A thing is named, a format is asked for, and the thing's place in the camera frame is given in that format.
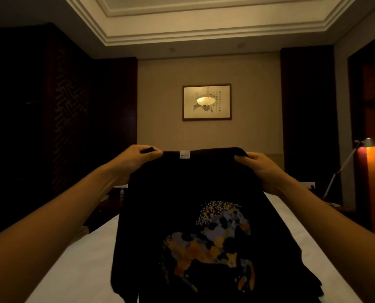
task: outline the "person's left hand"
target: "person's left hand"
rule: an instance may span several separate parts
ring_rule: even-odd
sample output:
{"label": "person's left hand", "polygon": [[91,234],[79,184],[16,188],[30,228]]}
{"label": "person's left hand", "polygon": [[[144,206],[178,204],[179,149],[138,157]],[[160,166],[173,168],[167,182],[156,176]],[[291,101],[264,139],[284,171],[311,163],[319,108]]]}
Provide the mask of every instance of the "person's left hand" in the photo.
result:
{"label": "person's left hand", "polygon": [[125,185],[129,183],[130,174],[137,171],[144,163],[150,160],[160,158],[163,152],[156,147],[154,152],[141,154],[142,150],[148,149],[150,145],[131,145],[124,150],[120,155],[112,159],[106,166],[114,172],[116,176],[116,185]]}

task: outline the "hand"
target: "hand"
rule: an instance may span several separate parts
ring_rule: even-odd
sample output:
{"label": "hand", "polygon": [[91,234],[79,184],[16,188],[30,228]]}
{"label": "hand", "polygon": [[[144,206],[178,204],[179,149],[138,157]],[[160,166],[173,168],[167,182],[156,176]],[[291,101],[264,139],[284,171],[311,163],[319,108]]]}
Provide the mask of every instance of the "hand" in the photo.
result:
{"label": "hand", "polygon": [[235,155],[234,159],[255,172],[261,179],[265,192],[278,195],[282,186],[290,181],[291,177],[265,154],[254,152],[247,152],[247,154],[249,157]]}
{"label": "hand", "polygon": [[114,173],[116,182],[114,186],[129,183],[130,174],[137,171],[144,163],[160,158],[163,152],[156,147],[154,152],[141,154],[140,151],[150,148],[150,145],[131,145],[119,156],[106,164],[106,167]]}

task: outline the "beige wall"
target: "beige wall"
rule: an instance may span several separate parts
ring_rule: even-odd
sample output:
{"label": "beige wall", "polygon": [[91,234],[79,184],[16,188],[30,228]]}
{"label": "beige wall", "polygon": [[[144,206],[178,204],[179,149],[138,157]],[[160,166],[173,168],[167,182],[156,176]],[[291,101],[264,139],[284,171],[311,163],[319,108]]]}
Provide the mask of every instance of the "beige wall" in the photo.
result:
{"label": "beige wall", "polygon": [[[352,151],[347,58],[375,39],[375,11],[335,45],[336,103],[340,157],[343,163]],[[342,171],[343,204],[355,208],[353,162]]]}
{"label": "beige wall", "polygon": [[[232,84],[232,120],[182,121],[182,86]],[[241,147],[280,154],[279,53],[141,60],[137,142],[165,151]]]}

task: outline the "bed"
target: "bed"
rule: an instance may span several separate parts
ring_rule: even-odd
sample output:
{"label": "bed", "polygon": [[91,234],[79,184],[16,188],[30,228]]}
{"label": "bed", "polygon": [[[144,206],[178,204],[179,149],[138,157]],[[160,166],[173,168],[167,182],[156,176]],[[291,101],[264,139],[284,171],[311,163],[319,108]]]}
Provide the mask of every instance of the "bed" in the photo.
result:
{"label": "bed", "polygon": [[[325,293],[321,302],[361,303],[291,210],[278,197],[266,196],[301,247],[304,264],[321,280]],[[33,291],[27,303],[124,302],[110,286],[118,217],[70,245]]]}

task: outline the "picture frame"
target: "picture frame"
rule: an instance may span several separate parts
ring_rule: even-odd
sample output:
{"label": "picture frame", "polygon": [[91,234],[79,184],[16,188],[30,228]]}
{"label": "picture frame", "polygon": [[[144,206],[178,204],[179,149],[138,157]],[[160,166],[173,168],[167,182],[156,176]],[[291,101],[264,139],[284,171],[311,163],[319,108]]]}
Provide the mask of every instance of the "picture frame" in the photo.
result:
{"label": "picture frame", "polygon": [[[196,102],[200,93],[209,93],[215,102],[201,106]],[[208,84],[182,86],[182,120],[231,120],[231,84]]]}

